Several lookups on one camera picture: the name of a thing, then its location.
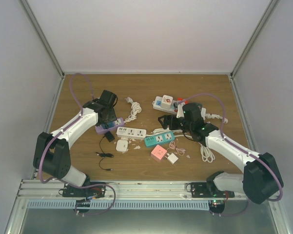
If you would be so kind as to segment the blue cube adapter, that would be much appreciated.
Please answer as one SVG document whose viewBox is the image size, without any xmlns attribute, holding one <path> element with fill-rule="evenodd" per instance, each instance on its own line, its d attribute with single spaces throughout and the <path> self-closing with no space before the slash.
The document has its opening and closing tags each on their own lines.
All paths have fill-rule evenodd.
<svg viewBox="0 0 293 234">
<path fill-rule="evenodd" d="M 104 123 L 101 125 L 103 129 L 110 129 L 115 126 L 114 122 Z"/>
</svg>

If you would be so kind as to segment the pink cube adapter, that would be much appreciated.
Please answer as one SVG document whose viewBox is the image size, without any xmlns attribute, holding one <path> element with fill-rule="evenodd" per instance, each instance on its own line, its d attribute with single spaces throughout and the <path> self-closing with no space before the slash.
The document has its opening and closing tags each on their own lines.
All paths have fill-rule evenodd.
<svg viewBox="0 0 293 234">
<path fill-rule="evenodd" d="M 166 154 L 167 154 L 167 150 L 164 149 L 162 146 L 157 145 L 151 151 L 151 158 L 157 162 L 161 162 L 165 158 Z"/>
</svg>

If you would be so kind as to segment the white square charger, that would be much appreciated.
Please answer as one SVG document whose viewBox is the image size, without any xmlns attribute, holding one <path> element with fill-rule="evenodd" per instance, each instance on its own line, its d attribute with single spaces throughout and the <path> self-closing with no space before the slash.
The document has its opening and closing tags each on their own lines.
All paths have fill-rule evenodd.
<svg viewBox="0 0 293 234">
<path fill-rule="evenodd" d="M 116 144 L 116 151 L 125 153 L 128 150 L 128 140 L 120 139 Z"/>
</svg>

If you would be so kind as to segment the long white power strip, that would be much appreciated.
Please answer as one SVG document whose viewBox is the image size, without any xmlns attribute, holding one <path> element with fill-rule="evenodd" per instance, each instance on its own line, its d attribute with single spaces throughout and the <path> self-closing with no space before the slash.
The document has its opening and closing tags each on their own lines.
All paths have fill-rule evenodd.
<svg viewBox="0 0 293 234">
<path fill-rule="evenodd" d="M 160 103 L 161 103 L 162 97 L 157 96 L 155 101 L 153 102 L 153 108 L 156 110 L 164 111 L 173 115 L 176 115 L 177 118 L 184 117 L 184 113 L 182 108 L 184 105 L 186 105 L 184 102 L 178 103 L 177 100 L 173 100 L 173 106 L 170 110 L 165 110 L 161 108 Z"/>
</svg>

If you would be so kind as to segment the red cube adapter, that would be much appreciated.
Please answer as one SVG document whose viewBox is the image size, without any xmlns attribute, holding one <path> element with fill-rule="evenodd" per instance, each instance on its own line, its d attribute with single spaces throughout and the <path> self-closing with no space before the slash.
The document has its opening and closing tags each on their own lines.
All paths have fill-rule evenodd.
<svg viewBox="0 0 293 234">
<path fill-rule="evenodd" d="M 177 102 L 178 102 L 178 103 L 182 103 L 182 102 L 184 102 L 185 104 L 188 103 L 187 100 L 185 100 L 185 99 L 183 99 L 183 98 L 180 98 L 180 97 L 177 99 Z"/>
</svg>

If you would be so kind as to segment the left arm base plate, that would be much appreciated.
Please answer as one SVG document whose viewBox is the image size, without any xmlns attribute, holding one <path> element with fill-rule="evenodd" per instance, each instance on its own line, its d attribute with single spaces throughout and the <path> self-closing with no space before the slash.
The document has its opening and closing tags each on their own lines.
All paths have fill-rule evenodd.
<svg viewBox="0 0 293 234">
<path fill-rule="evenodd" d="M 92 198 L 101 198 L 105 197 L 105 182 L 90 182 L 89 185 L 96 185 L 87 189 L 75 188 L 70 185 L 64 185 L 64 188 L 59 189 L 59 195 L 63 197 L 92 197 Z"/>
</svg>

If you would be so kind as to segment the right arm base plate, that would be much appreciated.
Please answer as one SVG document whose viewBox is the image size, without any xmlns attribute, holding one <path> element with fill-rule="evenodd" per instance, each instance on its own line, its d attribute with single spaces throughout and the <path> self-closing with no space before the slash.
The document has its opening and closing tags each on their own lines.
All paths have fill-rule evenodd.
<svg viewBox="0 0 293 234">
<path fill-rule="evenodd" d="M 220 191 L 215 185 L 208 182 L 192 182 L 190 191 L 192 198 L 234 198 L 231 191 Z"/>
</svg>

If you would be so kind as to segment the black power adapter with cable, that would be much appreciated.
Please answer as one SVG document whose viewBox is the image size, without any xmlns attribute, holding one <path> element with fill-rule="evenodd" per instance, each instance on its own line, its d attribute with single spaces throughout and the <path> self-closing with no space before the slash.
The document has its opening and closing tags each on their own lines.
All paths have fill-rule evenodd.
<svg viewBox="0 0 293 234">
<path fill-rule="evenodd" d="M 114 155 L 113 155 L 112 153 L 106 153 L 106 152 L 103 151 L 102 146 L 101 146 L 101 143 L 102 143 L 102 141 L 103 141 L 104 139 L 108 140 L 108 142 L 112 142 L 112 141 L 115 140 L 115 137 L 114 137 L 114 135 L 113 135 L 110 131 L 108 131 L 108 132 L 106 132 L 106 133 L 104 134 L 104 136 L 101 138 L 101 140 L 100 140 L 100 142 L 99 142 L 99 144 L 98 144 L 98 145 L 99 145 L 100 152 L 96 152 L 96 154 L 101 158 L 101 160 L 99 161 L 98 165 L 99 165 L 99 167 L 100 167 L 102 170 L 104 170 L 104 171 L 112 171 L 112 170 L 113 170 L 112 168 L 103 168 L 103 167 L 101 166 L 101 162 L 102 162 L 105 158 L 113 158 L 113 157 L 114 157 Z"/>
</svg>

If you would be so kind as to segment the white cartoon cube adapter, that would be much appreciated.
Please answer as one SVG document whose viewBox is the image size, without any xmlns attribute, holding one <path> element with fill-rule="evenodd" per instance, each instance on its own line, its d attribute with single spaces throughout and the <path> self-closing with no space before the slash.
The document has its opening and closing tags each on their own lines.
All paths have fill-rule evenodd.
<svg viewBox="0 0 293 234">
<path fill-rule="evenodd" d="M 170 110 L 173 106 L 173 97 L 168 95 L 163 95 L 160 106 L 161 108 L 165 110 Z"/>
</svg>

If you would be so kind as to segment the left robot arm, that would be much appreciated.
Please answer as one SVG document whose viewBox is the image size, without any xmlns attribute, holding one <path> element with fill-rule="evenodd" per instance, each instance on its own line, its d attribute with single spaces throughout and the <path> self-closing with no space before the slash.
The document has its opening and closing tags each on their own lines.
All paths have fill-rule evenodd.
<svg viewBox="0 0 293 234">
<path fill-rule="evenodd" d="M 84 104 L 80 112 L 59 129 L 51 133 L 42 132 L 37 138 L 33 159 L 39 176 L 45 172 L 73 185 L 78 196 L 87 196 L 91 185 L 86 182 L 86 174 L 72 166 L 70 149 L 91 127 L 116 119 L 114 104 L 96 98 Z"/>
</svg>

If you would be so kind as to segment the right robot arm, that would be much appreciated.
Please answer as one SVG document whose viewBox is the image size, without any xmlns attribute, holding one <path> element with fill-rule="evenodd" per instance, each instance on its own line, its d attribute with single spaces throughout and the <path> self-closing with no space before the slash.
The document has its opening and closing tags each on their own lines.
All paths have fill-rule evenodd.
<svg viewBox="0 0 293 234">
<path fill-rule="evenodd" d="M 163 115 L 158 118 L 163 129 L 189 133 L 192 141 L 214 150 L 232 162 L 240 174 L 216 172 L 206 179 L 206 192 L 218 197 L 223 191 L 243 193 L 255 204 L 266 200 L 279 201 L 283 196 L 283 180 L 275 158 L 247 149 L 227 137 L 222 128 L 206 123 L 197 103 L 178 108 L 181 115 Z"/>
</svg>

